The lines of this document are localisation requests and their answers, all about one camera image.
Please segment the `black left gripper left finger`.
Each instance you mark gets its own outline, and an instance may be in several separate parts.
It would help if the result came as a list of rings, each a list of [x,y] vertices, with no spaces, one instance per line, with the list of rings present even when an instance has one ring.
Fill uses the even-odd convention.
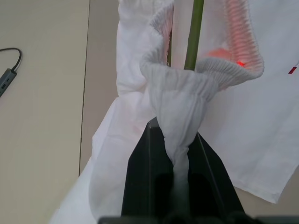
[[[121,214],[165,217],[172,186],[173,164],[157,119],[152,119],[128,160]]]

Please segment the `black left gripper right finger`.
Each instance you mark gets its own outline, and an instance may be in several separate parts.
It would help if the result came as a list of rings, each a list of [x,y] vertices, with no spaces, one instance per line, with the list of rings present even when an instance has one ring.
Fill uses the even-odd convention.
[[[228,217],[244,212],[226,168],[197,134],[187,153],[190,213],[193,217]]]

